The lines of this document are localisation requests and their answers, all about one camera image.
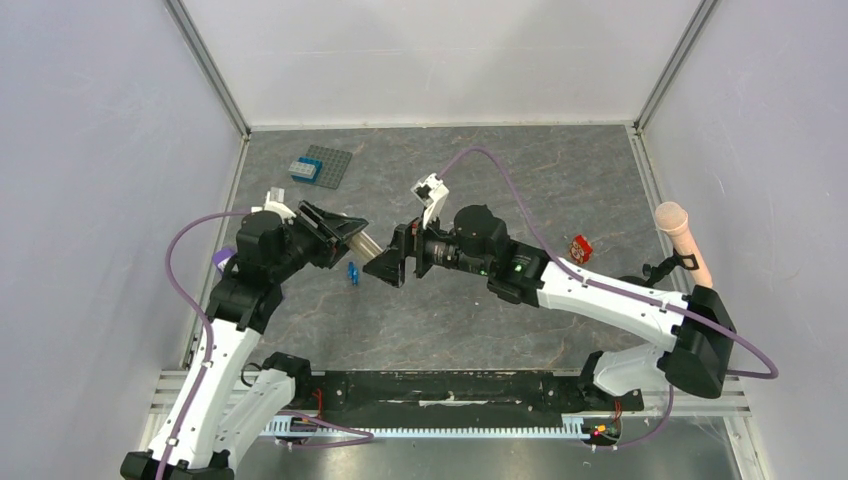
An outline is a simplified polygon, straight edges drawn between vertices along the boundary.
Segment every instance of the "gray baseplate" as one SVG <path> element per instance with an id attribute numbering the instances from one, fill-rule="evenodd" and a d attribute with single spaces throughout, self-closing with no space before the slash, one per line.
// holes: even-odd
<path id="1" fill-rule="evenodd" d="M 344 177 L 344 172 L 347 170 L 347 165 L 350 163 L 350 159 L 353 158 L 353 154 L 341 150 L 333 150 L 332 148 L 319 147 L 318 145 L 310 145 L 304 157 L 320 160 L 321 172 L 318 174 L 318 178 L 315 179 L 315 183 L 297 179 L 295 181 L 336 189 L 339 188 L 339 184 L 342 182 L 342 177 Z"/>

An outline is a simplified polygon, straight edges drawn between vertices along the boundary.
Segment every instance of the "blue lego brick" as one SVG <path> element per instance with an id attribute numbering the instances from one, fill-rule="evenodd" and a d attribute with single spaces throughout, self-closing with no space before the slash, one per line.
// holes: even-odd
<path id="1" fill-rule="evenodd" d="M 359 285 L 359 269 L 353 262 L 347 264 L 347 278 L 350 279 L 352 284 Z"/>
<path id="2" fill-rule="evenodd" d="M 308 157 L 300 157 L 296 162 L 292 162 L 289 167 L 289 174 L 292 180 L 304 183 L 315 183 L 318 174 L 321 173 L 323 162 Z"/>

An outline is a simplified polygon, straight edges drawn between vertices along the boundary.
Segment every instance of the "white wall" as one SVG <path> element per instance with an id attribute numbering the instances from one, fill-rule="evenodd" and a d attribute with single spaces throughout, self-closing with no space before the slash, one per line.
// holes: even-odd
<path id="1" fill-rule="evenodd" d="M 777 479 L 844 477 L 846 21 L 838 0 L 722 2 L 647 131 L 740 333 L 781 368 L 746 382 Z"/>
<path id="2" fill-rule="evenodd" d="M 111 480 L 185 346 L 165 247 L 239 139 L 160 1 L 2 2 L 0 65 L 0 478 Z"/>
<path id="3" fill-rule="evenodd" d="M 186 0 L 252 125 L 620 121 L 698 0 Z"/>

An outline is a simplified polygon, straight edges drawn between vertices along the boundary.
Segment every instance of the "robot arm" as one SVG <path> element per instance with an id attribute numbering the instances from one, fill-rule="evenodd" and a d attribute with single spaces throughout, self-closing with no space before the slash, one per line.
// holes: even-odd
<path id="1" fill-rule="evenodd" d="M 146 452 L 129 453 L 121 466 L 126 479 L 153 479 L 170 450 L 164 478 L 232 479 L 239 460 L 270 418 L 297 399 L 311 374 L 307 360 L 276 353 L 262 365 L 256 383 L 232 411 L 225 407 L 247 358 L 282 303 L 280 284 L 306 264 L 331 268 L 356 243 L 368 224 L 361 218 L 325 212 L 307 202 L 293 211 L 272 189 L 263 207 L 244 217 L 229 259 L 213 288 L 206 314 L 214 350 L 195 355 L 185 387 Z M 356 239 L 367 246 L 368 241 Z M 203 375 L 201 382 L 195 380 Z M 179 432 L 173 426 L 185 412 Z"/>
<path id="2" fill-rule="evenodd" d="M 503 220 L 485 205 L 462 208 L 453 228 L 441 230 L 438 217 L 448 190 L 435 174 L 421 179 L 412 192 L 424 205 L 422 217 L 398 225 L 391 244 L 365 265 L 365 273 L 400 287 L 405 259 L 414 257 L 417 278 L 434 265 L 465 271 L 486 277 L 488 289 L 507 302 L 578 313 L 644 338 L 645 345 L 589 357 L 582 376 L 606 394 L 617 397 L 637 388 L 663 390 L 671 383 L 700 397 L 721 395 L 732 341 L 667 308 L 673 305 L 697 312 L 733 330 L 712 289 L 697 286 L 691 295 L 667 292 L 559 259 L 583 277 L 578 280 L 545 251 L 511 239 Z M 599 283 L 612 288 L 595 286 Z M 637 296 L 654 299 L 657 305 L 633 298 Z"/>

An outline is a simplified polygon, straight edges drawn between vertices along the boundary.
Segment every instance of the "gray table surface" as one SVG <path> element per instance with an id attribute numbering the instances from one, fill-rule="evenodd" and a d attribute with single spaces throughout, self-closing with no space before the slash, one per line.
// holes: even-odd
<path id="1" fill-rule="evenodd" d="M 353 152 L 338 190 L 296 183 L 289 164 L 309 145 Z M 507 163 L 543 235 L 566 255 L 583 234 L 595 249 L 587 267 L 638 274 L 662 253 L 623 126 L 516 126 L 261 132 L 253 135 L 234 207 L 259 205 L 274 186 L 286 203 L 308 200 L 370 222 L 381 245 L 420 214 L 410 186 L 460 149 L 486 146 Z M 473 155 L 446 178 L 443 226 L 469 204 L 488 204 L 513 238 L 535 245 L 492 164 Z M 238 222 L 228 227 L 234 244 Z M 401 289 L 362 275 L 347 279 L 349 254 L 333 270 L 308 266 L 283 286 L 285 302 L 251 356 L 274 351 L 308 358 L 315 369 L 579 368 L 598 349 L 642 343 L 626 332 L 562 311 L 507 304 L 485 279 L 434 268 Z"/>

